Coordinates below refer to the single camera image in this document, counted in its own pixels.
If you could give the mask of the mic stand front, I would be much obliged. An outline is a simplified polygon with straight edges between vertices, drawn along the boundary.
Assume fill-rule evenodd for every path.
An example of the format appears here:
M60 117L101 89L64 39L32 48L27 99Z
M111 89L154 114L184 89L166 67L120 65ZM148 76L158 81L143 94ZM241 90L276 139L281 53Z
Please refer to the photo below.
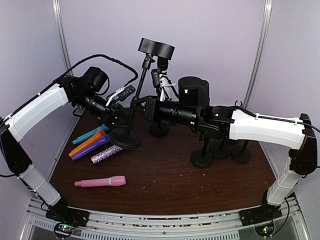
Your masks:
M245 140L242 146L235 145L231 148L230 155L238 163L246 164L251 160L251 152L247 148L249 140Z

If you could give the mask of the pink microphone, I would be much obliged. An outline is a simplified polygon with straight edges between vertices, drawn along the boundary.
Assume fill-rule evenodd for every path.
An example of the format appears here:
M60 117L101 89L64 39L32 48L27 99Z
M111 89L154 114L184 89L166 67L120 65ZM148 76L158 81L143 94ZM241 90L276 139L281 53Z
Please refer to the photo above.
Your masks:
M94 188L94 187L120 187L127 183L127 179L123 175L112 176L108 178L97 178L76 181L74 183L75 187L78 188Z

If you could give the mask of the blue microphone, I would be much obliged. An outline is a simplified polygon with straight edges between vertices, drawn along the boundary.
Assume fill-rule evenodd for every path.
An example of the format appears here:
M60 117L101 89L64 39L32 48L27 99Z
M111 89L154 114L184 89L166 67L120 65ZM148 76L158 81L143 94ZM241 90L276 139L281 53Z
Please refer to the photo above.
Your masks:
M77 137L75 140L72 141L72 144L73 145L76 145L76 144L80 144L80 143L83 143L84 141L88 140L89 138L91 138L95 133L97 133L98 131L108 131L109 128L107 126L105 126L104 124L102 126L99 126L79 137Z

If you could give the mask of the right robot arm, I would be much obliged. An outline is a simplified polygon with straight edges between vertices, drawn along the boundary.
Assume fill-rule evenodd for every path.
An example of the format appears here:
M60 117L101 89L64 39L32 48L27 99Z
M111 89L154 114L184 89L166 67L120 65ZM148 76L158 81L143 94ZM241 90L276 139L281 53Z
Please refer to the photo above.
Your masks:
M310 117L284 118L252 113L239 106L211 106L209 83L194 76L178 80L178 101L157 96L134 98L131 106L150 122L168 121L190 127L205 142L245 140L278 144L289 148L282 175L264 192L259 207L242 210L243 225L269 221L280 216L280 206L300 179L318 166L316 129Z

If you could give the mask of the orange microphone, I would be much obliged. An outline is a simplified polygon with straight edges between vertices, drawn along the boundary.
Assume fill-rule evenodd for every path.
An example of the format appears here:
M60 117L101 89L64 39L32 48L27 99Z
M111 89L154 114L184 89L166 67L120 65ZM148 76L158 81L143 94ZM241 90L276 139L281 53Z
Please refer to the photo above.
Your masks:
M91 144L98 141L102 136L104 136L106 132L104 130L97 131L93 136L91 136L89 139L81 143L79 146L74 148L68 156L72 158L75 154L79 153L80 151L84 150L85 148L89 147Z

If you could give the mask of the purple microphone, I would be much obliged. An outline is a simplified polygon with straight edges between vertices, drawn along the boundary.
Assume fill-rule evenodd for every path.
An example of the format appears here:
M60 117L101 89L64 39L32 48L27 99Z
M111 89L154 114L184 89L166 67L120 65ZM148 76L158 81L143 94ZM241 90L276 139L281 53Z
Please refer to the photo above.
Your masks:
M83 150L75 153L70 158L72 159L72 161L76 161L76 160L86 156L87 154L91 153L92 151L94 151L95 149L99 148L100 146L108 144L109 141L110 141L110 136L108 134L107 135L103 135L97 141L95 141L94 143L90 144L88 147L84 148Z

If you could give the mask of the glitter silver microphone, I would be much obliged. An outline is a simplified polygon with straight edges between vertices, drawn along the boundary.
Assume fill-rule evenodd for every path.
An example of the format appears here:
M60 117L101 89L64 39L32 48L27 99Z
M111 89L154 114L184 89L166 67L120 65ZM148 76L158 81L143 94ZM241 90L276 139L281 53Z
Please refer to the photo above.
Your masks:
M97 164L97 163L119 153L122 150L123 149L121 147L119 147L117 145L112 145L112 146L108 147L107 149L103 150L102 152L92 156L90 159L93 164Z

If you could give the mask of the glitter mic stand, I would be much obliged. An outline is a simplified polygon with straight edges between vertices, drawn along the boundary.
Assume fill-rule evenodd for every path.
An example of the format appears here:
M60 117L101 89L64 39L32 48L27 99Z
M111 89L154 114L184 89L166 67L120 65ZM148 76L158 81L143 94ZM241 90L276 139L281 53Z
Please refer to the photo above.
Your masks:
M143 83L147 72L150 70L152 63L154 62L153 57L162 57L170 61L172 59L175 47L166 43L142 38L138 47L138 51L145 54L142 63L142 73L139 79L137 90L134 98L139 98L143 87Z

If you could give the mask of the pink mic stand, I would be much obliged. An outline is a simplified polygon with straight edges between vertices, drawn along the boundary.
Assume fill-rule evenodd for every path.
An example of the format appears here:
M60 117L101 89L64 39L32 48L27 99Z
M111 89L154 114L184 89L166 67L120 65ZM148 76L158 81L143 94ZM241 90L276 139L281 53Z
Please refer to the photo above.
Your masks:
M210 151L207 150L210 139L205 137L203 140L203 147L196 149L191 153L190 161L191 163L201 169L209 168L213 162L214 157Z

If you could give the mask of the black microphone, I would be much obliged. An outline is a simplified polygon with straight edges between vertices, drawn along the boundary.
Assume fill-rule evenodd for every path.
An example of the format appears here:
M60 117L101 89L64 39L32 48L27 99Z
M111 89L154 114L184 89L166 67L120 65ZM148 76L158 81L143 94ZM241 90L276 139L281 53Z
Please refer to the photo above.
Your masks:
M160 69L161 74L167 75L169 60L163 57L157 58L157 68Z

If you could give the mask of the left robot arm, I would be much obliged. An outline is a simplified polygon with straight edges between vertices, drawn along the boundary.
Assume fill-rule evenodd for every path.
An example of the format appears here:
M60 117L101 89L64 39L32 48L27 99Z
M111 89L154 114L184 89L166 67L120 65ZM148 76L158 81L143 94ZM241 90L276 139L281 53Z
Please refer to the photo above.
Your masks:
M108 76L98 67L90 67L83 76L64 74L29 102L0 121L0 150L9 170L29 187L48 207L46 217L59 222L81 224L88 212L79 212L68 207L67 200L49 183L33 165L32 160L20 142L41 120L56 109L71 103L90 111L101 124L112 126L112 119L124 120L124 127L130 121L118 101L124 101L135 92L132 85L122 86L108 99L98 92Z

